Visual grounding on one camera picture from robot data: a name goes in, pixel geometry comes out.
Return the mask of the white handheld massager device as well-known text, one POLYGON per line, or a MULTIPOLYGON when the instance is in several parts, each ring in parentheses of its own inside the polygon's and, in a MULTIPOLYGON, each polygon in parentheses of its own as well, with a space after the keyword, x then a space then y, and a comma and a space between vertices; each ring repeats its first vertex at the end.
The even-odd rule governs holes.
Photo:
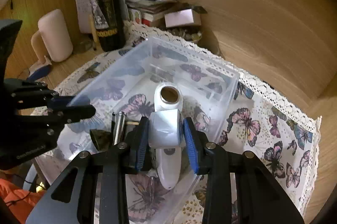
POLYGON ((173 189, 181 171, 183 97, 174 84, 159 84, 150 115, 150 147, 155 150, 156 172, 162 186, 173 189))

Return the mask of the silver metal cylinder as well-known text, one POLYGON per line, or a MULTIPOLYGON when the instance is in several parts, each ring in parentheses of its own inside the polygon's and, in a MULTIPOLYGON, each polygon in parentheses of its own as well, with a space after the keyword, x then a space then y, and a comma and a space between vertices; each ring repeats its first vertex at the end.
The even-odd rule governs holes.
POLYGON ((114 132, 113 132, 113 145, 117 145, 120 143, 123 132, 124 132, 124 126, 126 122, 126 114, 124 111, 120 111, 116 113, 115 115, 115 125, 114 125, 114 132))

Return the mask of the clear plastic storage bin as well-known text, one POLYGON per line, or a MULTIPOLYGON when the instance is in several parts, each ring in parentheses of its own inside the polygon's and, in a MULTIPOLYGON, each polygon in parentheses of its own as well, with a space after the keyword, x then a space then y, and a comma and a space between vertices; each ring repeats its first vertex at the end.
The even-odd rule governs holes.
POLYGON ((72 101, 76 106, 88 98, 96 114, 67 126, 69 156, 81 149, 97 152, 90 130, 110 129, 113 113, 124 112, 133 121, 147 117, 153 166, 147 173, 127 176, 128 216, 133 223, 167 223, 199 180, 183 134, 173 132, 173 125, 189 117, 197 130, 217 141, 238 78, 233 69, 161 39, 122 49, 72 101))

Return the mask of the white charger plug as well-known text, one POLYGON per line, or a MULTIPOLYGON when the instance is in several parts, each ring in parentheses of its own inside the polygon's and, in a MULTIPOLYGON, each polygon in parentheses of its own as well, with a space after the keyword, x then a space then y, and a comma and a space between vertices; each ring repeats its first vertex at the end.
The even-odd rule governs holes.
POLYGON ((182 142, 182 116, 178 109, 151 113, 148 144, 151 148, 175 148, 182 142))

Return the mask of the butterfly print lace cloth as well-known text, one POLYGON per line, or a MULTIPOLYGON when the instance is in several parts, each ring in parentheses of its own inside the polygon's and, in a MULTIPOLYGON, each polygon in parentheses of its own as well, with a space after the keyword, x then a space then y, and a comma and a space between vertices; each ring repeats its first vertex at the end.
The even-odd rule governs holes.
POLYGON ((317 175, 320 122, 259 78, 206 49, 154 27, 126 23, 126 47, 103 53, 68 76, 57 91, 86 95, 96 115, 67 125, 52 151, 37 158, 54 182, 81 151, 95 153, 91 129, 108 130, 113 112, 133 121, 155 109, 155 89, 175 85, 182 114, 229 152, 252 151, 305 214, 317 175))

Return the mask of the handwritten white paper note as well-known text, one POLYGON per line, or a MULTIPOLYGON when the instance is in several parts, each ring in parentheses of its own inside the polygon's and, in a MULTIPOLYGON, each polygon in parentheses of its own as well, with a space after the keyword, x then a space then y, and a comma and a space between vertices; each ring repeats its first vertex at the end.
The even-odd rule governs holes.
POLYGON ((91 34, 89 15, 91 5, 89 0, 75 0, 79 30, 83 34, 91 34))

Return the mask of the dark wine bottle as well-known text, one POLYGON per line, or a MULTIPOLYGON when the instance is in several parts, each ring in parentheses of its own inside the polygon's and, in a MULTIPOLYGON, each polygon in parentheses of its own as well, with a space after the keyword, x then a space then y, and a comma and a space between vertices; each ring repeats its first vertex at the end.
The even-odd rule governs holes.
POLYGON ((89 0, 94 26, 103 51, 124 47, 126 40, 119 0, 89 0))

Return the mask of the white small card box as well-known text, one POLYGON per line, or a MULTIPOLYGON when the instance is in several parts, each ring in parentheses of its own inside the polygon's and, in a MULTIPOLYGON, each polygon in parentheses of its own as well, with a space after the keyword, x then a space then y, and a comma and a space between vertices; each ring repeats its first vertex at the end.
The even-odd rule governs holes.
POLYGON ((201 16, 193 9, 185 9, 165 14, 164 20, 167 28, 201 25, 201 16))

